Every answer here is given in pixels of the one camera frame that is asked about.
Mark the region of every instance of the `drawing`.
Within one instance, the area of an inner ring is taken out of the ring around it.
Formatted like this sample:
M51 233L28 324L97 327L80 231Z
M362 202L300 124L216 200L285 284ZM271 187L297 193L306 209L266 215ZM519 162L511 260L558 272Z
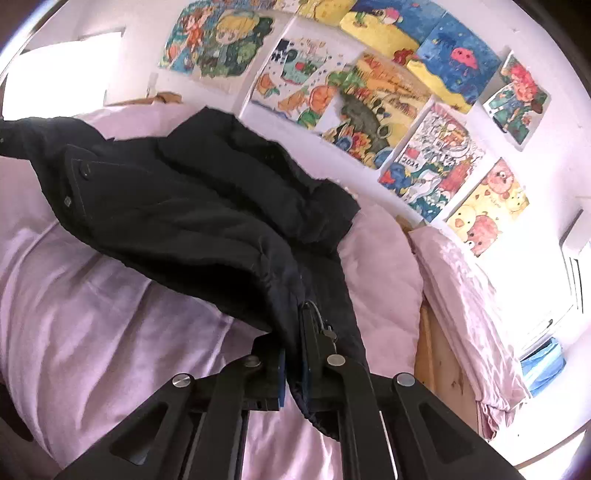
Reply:
M468 131L436 103L379 182L431 222L483 156Z
M189 74L237 77L245 73L273 17L257 13L274 0L200 0L183 9L164 47L159 66Z
M499 57L446 13L408 62L408 69L458 111L468 113L497 68Z
M479 257L529 204L509 165L501 158L447 224Z
M404 67L370 53L362 55L340 90L342 121L323 138L371 168L386 160L430 96Z
M355 0L278 0L275 9L336 27L354 4Z
M252 92L252 101L313 129L338 92L343 54L323 40L282 38Z
M494 94L484 108L511 143L523 150L526 140L534 133L544 116L550 98L540 88L513 52L501 69L507 84Z
M340 27L390 60L405 65L444 13L429 0L358 0Z

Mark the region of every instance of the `paper artwork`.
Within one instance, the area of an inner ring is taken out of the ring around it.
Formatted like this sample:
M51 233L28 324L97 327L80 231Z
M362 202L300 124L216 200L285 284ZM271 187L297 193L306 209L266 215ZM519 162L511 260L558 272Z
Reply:
M159 66L193 76L225 79L243 75L273 28L258 9L274 0L200 0L183 9L166 42ZM224 82L219 82L222 89Z
M486 43L446 13L408 69L448 105L468 113L500 64Z
M341 123L323 138L379 168L421 112L430 92L404 67L363 53L342 80Z
M252 101L313 129L337 94L345 66L334 45L282 38L256 81Z
M336 27L354 4L355 0L277 0L275 9Z
M405 65L444 13L429 0L358 0L340 27L390 60Z
M509 165L500 159L447 224L479 257L529 204Z
M484 154L466 128L436 103L379 182L431 222Z
M501 78L506 86L494 94L484 108L496 125L508 134L515 148L523 150L540 124L550 98L513 52L501 69Z

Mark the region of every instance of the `air conditioner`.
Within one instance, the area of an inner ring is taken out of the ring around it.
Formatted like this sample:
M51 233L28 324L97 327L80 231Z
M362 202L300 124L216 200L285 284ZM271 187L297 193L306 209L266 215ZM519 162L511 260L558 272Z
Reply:
M591 312L590 241L591 213L580 210L560 240L573 306L580 313Z

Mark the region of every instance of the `screw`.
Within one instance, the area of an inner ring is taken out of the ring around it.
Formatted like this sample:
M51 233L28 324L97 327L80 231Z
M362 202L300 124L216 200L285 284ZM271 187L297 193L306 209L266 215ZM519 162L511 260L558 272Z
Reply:
M248 355L244 359L244 366L247 368L255 368L261 364L261 360L256 355Z
M414 377L407 373L399 374L396 377L396 382L403 387L412 387L414 385Z
M332 365L333 367L341 367L342 365L345 364L345 357L343 355L338 355L337 353L333 353L332 355L328 356L326 361L328 362L329 365Z
M178 374L173 377L173 385L177 388L184 388L191 383L191 377L187 374Z

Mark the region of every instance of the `pink blanket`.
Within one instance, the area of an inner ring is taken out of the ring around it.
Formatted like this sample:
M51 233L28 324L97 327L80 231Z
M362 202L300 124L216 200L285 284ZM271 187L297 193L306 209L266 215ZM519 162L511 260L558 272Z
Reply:
M194 112L129 106L86 120L106 137L128 138L166 134ZM0 158L0 179L0 371L60 466L174 374L214 374L260 335L72 237L28 162ZM423 279L400 227L364 202L339 254L371 370L412 372ZM281 412L251 415L244 479L340 477L339 444L304 420L289 395Z
M531 398L507 341L495 290L471 254L439 230L410 232L424 292L478 402L480 434L492 439Z

